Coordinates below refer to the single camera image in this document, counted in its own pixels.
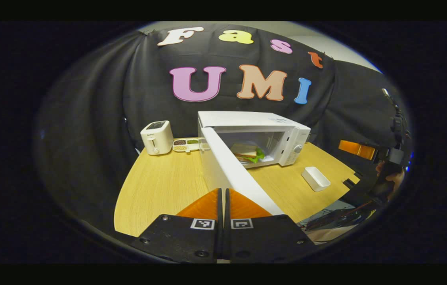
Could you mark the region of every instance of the microwave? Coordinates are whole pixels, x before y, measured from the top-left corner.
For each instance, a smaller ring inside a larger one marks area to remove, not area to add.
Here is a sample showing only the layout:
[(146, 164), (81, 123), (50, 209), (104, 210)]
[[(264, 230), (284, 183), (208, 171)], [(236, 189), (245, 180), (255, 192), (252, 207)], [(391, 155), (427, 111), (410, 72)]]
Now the microwave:
[[(210, 190), (234, 189), (272, 215), (283, 215), (247, 168), (294, 164), (309, 135), (309, 127), (270, 112), (199, 111), (199, 149), (206, 185)], [(257, 146), (264, 158), (256, 163), (240, 161), (231, 151), (234, 144)]]

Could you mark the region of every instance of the screw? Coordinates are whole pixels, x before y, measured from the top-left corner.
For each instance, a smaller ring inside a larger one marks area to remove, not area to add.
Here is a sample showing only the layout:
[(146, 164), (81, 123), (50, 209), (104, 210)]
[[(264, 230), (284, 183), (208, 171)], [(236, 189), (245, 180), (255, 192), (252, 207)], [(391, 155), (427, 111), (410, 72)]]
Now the screw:
[(195, 255), (199, 256), (199, 257), (207, 257), (207, 256), (209, 256), (209, 253), (207, 253), (205, 251), (196, 251)]

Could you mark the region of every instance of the table surface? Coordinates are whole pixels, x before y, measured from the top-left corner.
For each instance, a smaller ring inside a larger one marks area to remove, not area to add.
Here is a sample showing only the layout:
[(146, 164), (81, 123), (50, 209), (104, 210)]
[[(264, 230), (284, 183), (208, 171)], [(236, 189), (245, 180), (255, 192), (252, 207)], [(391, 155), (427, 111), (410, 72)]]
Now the table surface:
[[(313, 191), (301, 176), (315, 166), (331, 182)], [(354, 170), (307, 142), (296, 162), (249, 168), (248, 172), (295, 222), (314, 215), (342, 197), (349, 189), (343, 181), (357, 183)], [(161, 214), (176, 215), (209, 193), (203, 177), (200, 151), (152, 156), (143, 150), (124, 181), (115, 208), (115, 230), (139, 236)]]

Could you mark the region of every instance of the white container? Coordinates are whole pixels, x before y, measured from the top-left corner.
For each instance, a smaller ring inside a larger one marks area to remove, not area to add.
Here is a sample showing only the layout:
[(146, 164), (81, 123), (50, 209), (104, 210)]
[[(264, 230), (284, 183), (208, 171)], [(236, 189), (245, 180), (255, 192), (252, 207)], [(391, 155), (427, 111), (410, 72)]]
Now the white container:
[(315, 192), (320, 192), (331, 185), (331, 182), (327, 180), (317, 167), (306, 167), (301, 175)]
[(174, 141), (169, 121), (158, 121), (148, 124), (141, 131), (141, 137), (149, 155), (169, 153)]

